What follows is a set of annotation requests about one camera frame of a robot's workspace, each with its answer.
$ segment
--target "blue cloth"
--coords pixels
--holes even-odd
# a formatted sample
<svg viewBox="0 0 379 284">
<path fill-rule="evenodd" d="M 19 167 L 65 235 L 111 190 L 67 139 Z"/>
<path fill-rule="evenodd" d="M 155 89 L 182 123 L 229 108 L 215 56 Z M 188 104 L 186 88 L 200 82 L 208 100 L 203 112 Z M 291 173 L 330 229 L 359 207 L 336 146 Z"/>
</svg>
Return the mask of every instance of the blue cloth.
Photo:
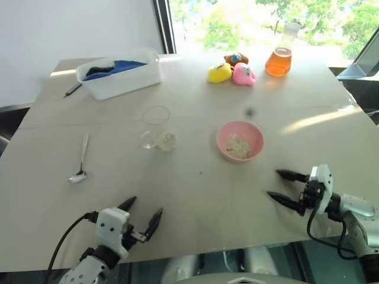
<svg viewBox="0 0 379 284">
<path fill-rule="evenodd" d="M 94 80 L 101 77 L 110 76 L 112 74 L 124 72 L 126 70 L 134 69 L 143 65 L 146 65 L 146 63 L 137 62 L 137 61 L 117 60 L 114 62 L 114 68 L 110 70 L 109 72 L 93 73 L 87 76 L 83 81 L 89 81 L 89 80 Z"/>
</svg>

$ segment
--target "yellow rubber duck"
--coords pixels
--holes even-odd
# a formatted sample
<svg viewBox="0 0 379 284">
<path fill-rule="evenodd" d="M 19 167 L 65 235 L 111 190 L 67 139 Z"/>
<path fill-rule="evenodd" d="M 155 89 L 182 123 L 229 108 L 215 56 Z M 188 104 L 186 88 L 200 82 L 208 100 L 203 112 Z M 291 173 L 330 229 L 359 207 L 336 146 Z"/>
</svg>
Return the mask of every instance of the yellow rubber duck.
<svg viewBox="0 0 379 284">
<path fill-rule="evenodd" d="M 221 63 L 212 66 L 208 70 L 208 80 L 211 83 L 220 83 L 228 80 L 233 74 L 232 66 L 229 63 Z"/>
</svg>

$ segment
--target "window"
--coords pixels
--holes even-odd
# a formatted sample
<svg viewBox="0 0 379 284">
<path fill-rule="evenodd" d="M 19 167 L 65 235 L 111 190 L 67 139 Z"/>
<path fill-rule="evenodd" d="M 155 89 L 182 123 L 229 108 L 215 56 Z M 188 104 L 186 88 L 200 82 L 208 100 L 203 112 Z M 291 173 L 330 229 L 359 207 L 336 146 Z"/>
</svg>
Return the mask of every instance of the window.
<svg viewBox="0 0 379 284">
<path fill-rule="evenodd" d="M 352 63 L 379 26 L 379 0 L 166 0 L 177 53 L 271 51 L 284 24 L 302 26 L 294 43 L 329 66 Z"/>
</svg>

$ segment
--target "table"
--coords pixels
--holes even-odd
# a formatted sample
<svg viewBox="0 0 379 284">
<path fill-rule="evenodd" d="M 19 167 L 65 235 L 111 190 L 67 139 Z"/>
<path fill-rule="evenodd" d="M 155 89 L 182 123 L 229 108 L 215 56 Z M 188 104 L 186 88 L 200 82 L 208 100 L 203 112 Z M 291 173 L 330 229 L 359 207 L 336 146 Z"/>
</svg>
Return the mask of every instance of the table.
<svg viewBox="0 0 379 284">
<path fill-rule="evenodd" d="M 98 102 L 80 88 L 70 71 L 90 59 L 60 62 L 25 116 L 0 160 L 0 271 L 46 269 L 64 231 L 86 211 L 138 199 L 131 223 L 144 230 L 164 208 L 161 224 L 146 244 L 132 248 L 128 261 L 158 259 L 308 239 L 306 217 L 276 204 L 266 191 L 297 198 L 300 184 L 283 183 L 275 169 L 309 173 L 327 163 L 335 192 L 379 204 L 379 133 L 350 94 L 320 62 L 294 58 L 285 78 L 265 74 L 266 58 L 250 58 L 254 88 L 232 82 L 207 83 L 207 69 L 222 57 L 163 58 L 163 81 Z M 164 105 L 179 138 L 175 151 L 145 150 L 138 144 L 143 111 Z M 253 161 L 233 164 L 219 155 L 214 136 L 220 125 L 245 120 L 265 137 Z M 87 180 L 77 171 L 81 141 L 91 138 Z M 71 267 L 95 246 L 94 225 L 83 222 L 68 236 L 55 268 Z M 340 234 L 339 224 L 317 217 L 318 237 Z"/>
</svg>

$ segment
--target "spoon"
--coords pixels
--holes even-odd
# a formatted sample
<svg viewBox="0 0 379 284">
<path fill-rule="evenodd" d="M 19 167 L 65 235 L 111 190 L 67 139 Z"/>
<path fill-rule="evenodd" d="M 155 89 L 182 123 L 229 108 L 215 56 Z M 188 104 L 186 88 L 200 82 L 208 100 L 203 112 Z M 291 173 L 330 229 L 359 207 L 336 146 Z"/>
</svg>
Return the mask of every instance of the spoon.
<svg viewBox="0 0 379 284">
<path fill-rule="evenodd" d="M 89 134 L 86 134 L 83 139 L 81 167 L 75 175 L 69 178 L 70 183 L 81 182 L 87 177 L 86 172 L 83 170 L 83 163 L 84 163 L 85 152 L 87 150 L 88 139 L 89 139 Z"/>
</svg>

